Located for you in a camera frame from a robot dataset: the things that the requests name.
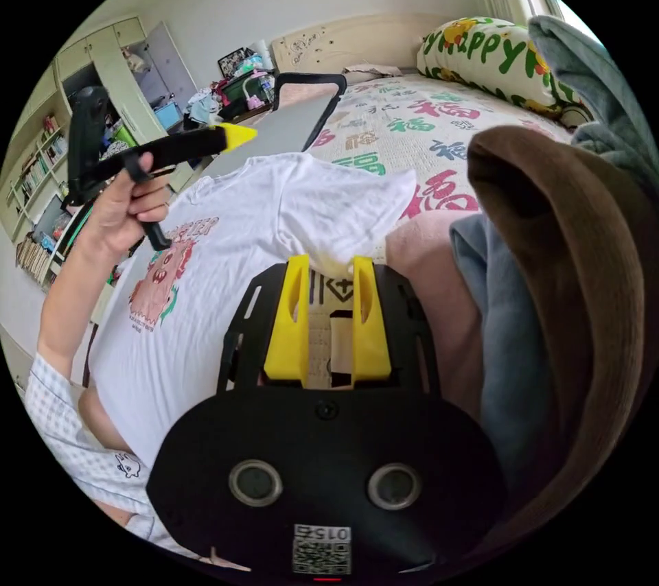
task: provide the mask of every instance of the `hand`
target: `hand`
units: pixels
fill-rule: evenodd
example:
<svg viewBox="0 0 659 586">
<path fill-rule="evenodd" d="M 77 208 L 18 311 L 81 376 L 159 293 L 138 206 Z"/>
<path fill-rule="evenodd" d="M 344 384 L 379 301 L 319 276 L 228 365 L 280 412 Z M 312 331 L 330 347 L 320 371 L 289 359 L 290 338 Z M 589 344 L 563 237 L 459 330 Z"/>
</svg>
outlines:
<svg viewBox="0 0 659 586">
<path fill-rule="evenodd" d="M 153 166 L 153 154 L 142 154 L 139 165 L 144 172 L 149 172 Z M 157 176 L 135 184 L 126 169 L 118 173 L 94 202 L 86 223 L 100 248 L 120 256 L 144 236 L 140 222 L 164 220 L 171 194 L 168 181 L 167 176 Z"/>
</svg>

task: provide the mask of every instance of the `brown blanket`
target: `brown blanket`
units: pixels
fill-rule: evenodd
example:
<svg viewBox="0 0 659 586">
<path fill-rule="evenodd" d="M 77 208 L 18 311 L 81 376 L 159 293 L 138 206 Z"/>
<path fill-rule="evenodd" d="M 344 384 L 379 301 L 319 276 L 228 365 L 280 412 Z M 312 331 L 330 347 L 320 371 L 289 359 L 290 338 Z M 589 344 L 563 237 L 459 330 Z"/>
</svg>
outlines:
<svg viewBox="0 0 659 586">
<path fill-rule="evenodd" d="M 659 362 L 659 217 L 627 174 L 526 128 L 479 133 L 467 160 L 533 297 L 555 382 L 528 496 L 482 543 L 482 558 L 570 503 L 645 394 Z"/>
</svg>

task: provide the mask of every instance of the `pillow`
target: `pillow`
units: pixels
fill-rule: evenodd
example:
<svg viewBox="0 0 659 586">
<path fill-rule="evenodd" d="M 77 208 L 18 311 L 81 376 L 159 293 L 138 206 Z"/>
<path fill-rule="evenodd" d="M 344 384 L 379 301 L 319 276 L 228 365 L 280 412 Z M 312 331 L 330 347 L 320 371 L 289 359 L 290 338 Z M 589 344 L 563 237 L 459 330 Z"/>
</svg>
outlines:
<svg viewBox="0 0 659 586">
<path fill-rule="evenodd" d="M 357 85 L 357 83 L 367 83 L 369 80 L 384 78 L 381 73 L 371 73 L 369 71 L 346 71 L 343 74 L 348 85 Z"/>
<path fill-rule="evenodd" d="M 577 126 L 593 121 L 592 113 L 583 104 L 570 104 L 563 108 L 558 121 L 573 133 Z"/>
<path fill-rule="evenodd" d="M 389 65 L 350 65 L 350 67 L 345 67 L 343 73 L 350 71 L 361 71 L 365 73 L 378 73 L 381 76 L 400 76 L 401 72 L 398 67 L 390 67 Z"/>
<path fill-rule="evenodd" d="M 477 16 L 440 26 L 424 39 L 417 68 L 549 117 L 559 117 L 567 103 L 581 103 L 553 77 L 526 26 L 510 21 Z"/>
</svg>

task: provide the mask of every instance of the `label sticker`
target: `label sticker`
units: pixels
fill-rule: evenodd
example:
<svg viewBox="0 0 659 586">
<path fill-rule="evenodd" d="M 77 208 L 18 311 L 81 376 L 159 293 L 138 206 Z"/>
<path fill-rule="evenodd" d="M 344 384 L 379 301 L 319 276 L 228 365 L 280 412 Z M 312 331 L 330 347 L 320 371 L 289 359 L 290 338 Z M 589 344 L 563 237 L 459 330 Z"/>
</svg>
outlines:
<svg viewBox="0 0 659 586">
<path fill-rule="evenodd" d="M 296 524 L 293 535 L 293 572 L 350 574 L 349 526 Z"/>
</svg>

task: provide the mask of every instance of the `picture frame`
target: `picture frame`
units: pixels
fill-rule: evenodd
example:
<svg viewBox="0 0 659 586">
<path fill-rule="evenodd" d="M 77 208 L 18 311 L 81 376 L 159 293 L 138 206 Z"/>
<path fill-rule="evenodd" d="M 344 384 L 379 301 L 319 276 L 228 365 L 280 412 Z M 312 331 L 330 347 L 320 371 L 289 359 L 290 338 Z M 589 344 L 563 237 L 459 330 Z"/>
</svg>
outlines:
<svg viewBox="0 0 659 586">
<path fill-rule="evenodd" d="M 241 48 L 232 51 L 229 55 L 224 56 L 218 60 L 218 67 L 220 67 L 220 72 L 222 77 L 226 80 L 233 77 L 235 70 L 238 68 L 238 65 L 250 55 L 253 55 L 254 51 L 248 48 Z"/>
</svg>

